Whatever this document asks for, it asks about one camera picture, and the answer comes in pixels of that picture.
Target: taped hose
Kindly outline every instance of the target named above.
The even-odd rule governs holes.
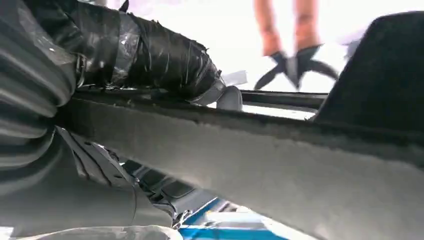
[[[205,46],[157,21],[76,0],[25,2],[55,44],[85,57],[85,85],[164,89],[202,105],[225,88]]]

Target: black corrugated hose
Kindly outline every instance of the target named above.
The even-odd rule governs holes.
[[[46,153],[54,135],[51,119],[71,98],[76,79],[61,69],[73,64],[55,65],[2,19],[0,28],[0,168],[14,169]]]

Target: blue strip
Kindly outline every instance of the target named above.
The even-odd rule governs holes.
[[[209,210],[211,210],[213,207],[215,207],[221,200],[219,198],[211,201],[207,206],[205,206],[203,209],[199,210],[196,214],[189,217],[187,220],[185,220],[184,225],[194,225],[197,223],[197,221],[205,215],[205,213]]]
[[[286,238],[276,236],[268,230],[181,228],[179,232],[184,239],[288,240]]]

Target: metal rail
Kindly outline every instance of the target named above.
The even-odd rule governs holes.
[[[327,93],[274,92],[241,90],[243,104],[270,108],[318,110],[327,98]]]
[[[424,235],[422,135],[83,93],[56,120],[318,239]]]

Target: black seat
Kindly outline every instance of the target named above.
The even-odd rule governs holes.
[[[371,24],[315,122],[424,132],[424,12]]]

